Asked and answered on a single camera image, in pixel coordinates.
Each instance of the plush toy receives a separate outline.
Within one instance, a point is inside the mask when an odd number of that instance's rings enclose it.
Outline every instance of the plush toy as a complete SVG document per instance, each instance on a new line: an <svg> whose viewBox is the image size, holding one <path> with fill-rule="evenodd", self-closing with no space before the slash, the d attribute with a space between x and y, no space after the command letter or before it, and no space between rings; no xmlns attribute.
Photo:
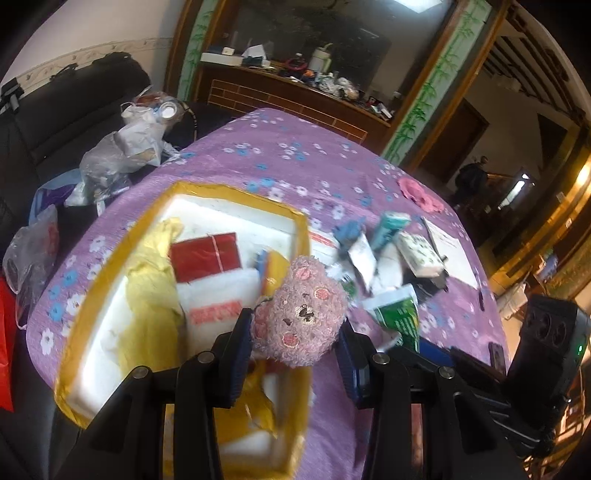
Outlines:
<svg viewBox="0 0 591 480"><path fill-rule="evenodd" d="M347 312L343 287L313 257L298 257L271 300L255 309L253 346L290 367L315 364L336 340Z"/></svg>

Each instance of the floral tablecloth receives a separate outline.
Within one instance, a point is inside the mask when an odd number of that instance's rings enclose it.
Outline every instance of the floral tablecloth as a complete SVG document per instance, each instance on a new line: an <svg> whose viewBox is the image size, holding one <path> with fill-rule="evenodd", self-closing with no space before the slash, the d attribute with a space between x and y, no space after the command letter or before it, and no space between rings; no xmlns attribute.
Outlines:
<svg viewBox="0 0 591 480"><path fill-rule="evenodd" d="M53 386L62 349L86 292L112 250L139 215L172 183L222 183L299 208L310 226L330 232L349 219L365 217L372 227L385 210L407 212L410 232L425 234L422 217L458 237L482 280L485 311L478 292L448 279L441 292L420 309L422 337L440 346L457 346L489 363L488 343L506 351L501 319L476 252L454 211L425 213L401 194L406 174L343 137L303 119L261 109L198 140L183 157L156 169L124 193L90 227L61 265L38 302L27 329L31 360ZM377 329L360 310L357 330ZM345 396L333 354L314 367L314 406L298 478L358 478L365 458L367 412L358 413Z"/></svg>

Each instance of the red plastic bag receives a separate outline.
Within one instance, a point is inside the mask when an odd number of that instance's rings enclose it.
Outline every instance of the red plastic bag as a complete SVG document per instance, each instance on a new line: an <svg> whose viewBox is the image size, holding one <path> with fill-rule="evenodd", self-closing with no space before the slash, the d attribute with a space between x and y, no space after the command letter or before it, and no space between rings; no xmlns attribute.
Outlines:
<svg viewBox="0 0 591 480"><path fill-rule="evenodd" d="M178 283L240 268L236 234L222 233L172 244L170 262Z"/></svg>
<svg viewBox="0 0 591 480"><path fill-rule="evenodd" d="M10 367L17 333L15 302L6 280L0 278L0 408L14 411L10 393Z"/></svg>

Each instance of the leather couch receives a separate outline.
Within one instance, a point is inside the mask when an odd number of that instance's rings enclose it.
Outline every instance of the leather couch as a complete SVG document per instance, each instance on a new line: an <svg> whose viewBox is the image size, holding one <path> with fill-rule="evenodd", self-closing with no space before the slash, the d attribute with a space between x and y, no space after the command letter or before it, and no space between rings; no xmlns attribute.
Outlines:
<svg viewBox="0 0 591 480"><path fill-rule="evenodd" d="M65 68L20 99L15 113L0 113L0 255L28 222L35 190L76 168L82 155L106 134L122 127L120 105L150 84L126 53L112 53L90 66ZM190 104L165 140L186 147L232 117L221 109ZM138 181L153 167L132 178ZM96 218L94 206L58 208L59 265ZM0 409L0 478L49 480L74 445L78 428L57 408L50 387L28 356L25 332L17 332L12 366L15 413Z"/></svg>

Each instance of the doorway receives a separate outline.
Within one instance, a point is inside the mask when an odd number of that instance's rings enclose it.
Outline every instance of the doorway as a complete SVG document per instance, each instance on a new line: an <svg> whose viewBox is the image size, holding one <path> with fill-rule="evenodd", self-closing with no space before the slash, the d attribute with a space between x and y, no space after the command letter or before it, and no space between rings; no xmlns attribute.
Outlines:
<svg viewBox="0 0 591 480"><path fill-rule="evenodd" d="M488 128L489 122L466 99L425 156L421 169L447 183Z"/></svg>

